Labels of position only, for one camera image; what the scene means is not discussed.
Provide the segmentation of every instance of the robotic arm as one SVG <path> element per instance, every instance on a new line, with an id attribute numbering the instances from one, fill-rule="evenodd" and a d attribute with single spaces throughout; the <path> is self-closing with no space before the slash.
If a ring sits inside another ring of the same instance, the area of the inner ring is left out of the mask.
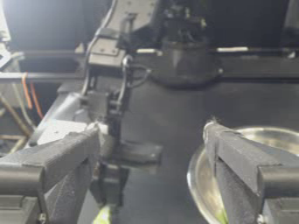
<path id="1" fill-rule="evenodd" d="M 0 195 L 4 195 L 0 199 L 0 203 L 4 202 L 2 216 L 6 217 L 6 220 L 1 219 L 4 223 L 34 223 L 36 220 L 44 221 L 42 223 L 76 223 L 88 189 L 100 206 L 104 204 L 118 207 L 122 203 L 128 170 L 144 169 L 154 172 L 160 164 L 161 147 L 148 143 L 124 142 L 121 117 L 126 110 L 129 92 L 140 81 L 133 77 L 133 71 L 140 69 L 140 66 L 136 67 L 134 64 L 136 46 L 133 44 L 142 46 L 156 37 L 154 26 L 158 26 L 156 21 L 160 9 L 161 1 L 158 0 L 113 1 L 106 22 L 97 29 L 85 55 L 61 49 L 24 51 L 16 52 L 6 61 L 0 61 L 0 63 L 4 62 L 4 66 L 0 66 L 2 70 L 14 60 L 28 58 L 30 60 L 72 59 L 81 65 L 76 73 L 28 73 L 26 75 L 28 82 L 66 81 L 66 83 L 61 85 L 58 97 L 32 134 L 28 142 L 32 148 L 0 160 L 1 166 L 17 157 L 13 165 L 6 166 L 4 171 L 8 174 L 4 173 L 1 180 L 8 183 L 0 191 Z M 22 75 L 22 73 L 1 73 L 0 80 L 4 81 L 6 78 L 8 82 L 20 81 Z M 81 90 L 78 81 L 84 79 Z M 98 128 L 93 130 L 92 135 L 82 132 L 78 136 L 66 136 L 58 142 L 42 146 L 44 139 L 57 135 L 62 130 L 69 132 L 72 127 L 66 124 L 76 126 L 76 123 L 81 126 L 97 123 Z M 96 136 L 100 136 L 100 144 L 94 144 Z M 26 159 L 30 158 L 28 153 L 30 157 L 34 154 L 38 155 L 33 163 L 26 163 Z M 93 155 L 92 163 L 88 157 L 90 154 Z M 25 169 L 20 168 L 21 170 L 16 171 L 16 174 L 18 172 L 25 174 L 26 165 L 32 164 L 37 164 L 40 168 L 32 176 L 32 183 L 26 184 L 30 179 L 28 175 L 22 175 L 22 178 L 14 175 L 14 166 L 25 166 Z"/>
<path id="2" fill-rule="evenodd" d="M 297 156 L 246 140 L 214 122 L 205 125 L 204 143 L 228 223 L 297 223 Z"/>

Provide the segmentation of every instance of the green object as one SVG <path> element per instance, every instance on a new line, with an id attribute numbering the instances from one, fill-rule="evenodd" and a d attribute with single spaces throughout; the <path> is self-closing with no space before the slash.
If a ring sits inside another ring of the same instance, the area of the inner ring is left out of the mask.
<path id="1" fill-rule="evenodd" d="M 220 224 L 229 224 L 228 222 L 228 216 L 225 209 L 222 208 L 221 211 L 217 213 L 217 220 Z"/>
<path id="2" fill-rule="evenodd" d="M 93 224 L 110 224 L 110 208 L 104 206 L 98 210 L 97 218 L 93 220 Z"/>

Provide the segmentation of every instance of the black tabletop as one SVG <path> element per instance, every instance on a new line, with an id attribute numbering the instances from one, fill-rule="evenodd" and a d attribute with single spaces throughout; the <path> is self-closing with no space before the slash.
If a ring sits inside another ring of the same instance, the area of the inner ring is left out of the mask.
<path id="1" fill-rule="evenodd" d="M 204 224 L 186 186 L 204 123 L 214 116 L 230 128 L 270 125 L 299 130 L 297 112 L 295 84 L 218 83 L 202 91 L 177 91 L 146 83 L 136 89 L 125 113 L 124 139 L 160 144 L 162 165 L 156 175 L 130 173 L 120 223 Z M 94 214 L 90 206 L 85 203 L 82 209 L 85 223 Z"/>

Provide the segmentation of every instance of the stainless steel bowl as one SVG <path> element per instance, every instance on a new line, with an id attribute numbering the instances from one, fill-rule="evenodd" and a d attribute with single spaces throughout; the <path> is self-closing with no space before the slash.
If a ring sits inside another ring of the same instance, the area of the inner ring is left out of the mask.
<path id="1" fill-rule="evenodd" d="M 273 127 L 250 127 L 237 129 L 249 140 L 286 150 L 299 156 L 299 133 L 289 129 Z M 190 159 L 188 170 L 190 195 L 202 217 L 209 224 L 220 224 L 216 216 L 222 211 L 222 202 L 216 179 L 212 177 L 210 165 L 202 147 Z"/>

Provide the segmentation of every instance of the black table surface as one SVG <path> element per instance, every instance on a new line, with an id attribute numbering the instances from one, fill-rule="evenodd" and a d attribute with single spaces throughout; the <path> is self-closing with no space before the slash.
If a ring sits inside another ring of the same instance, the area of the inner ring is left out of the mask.
<path id="1" fill-rule="evenodd" d="M 132 171 L 124 192 L 120 224 L 205 224 L 186 185 L 192 154 L 212 117 L 230 128 L 250 125 L 299 130 L 299 85 L 218 83 L 196 91 L 146 83 L 134 90 L 124 119 L 124 139 L 164 147 L 156 175 Z M 96 214 L 90 196 L 78 223 Z"/>

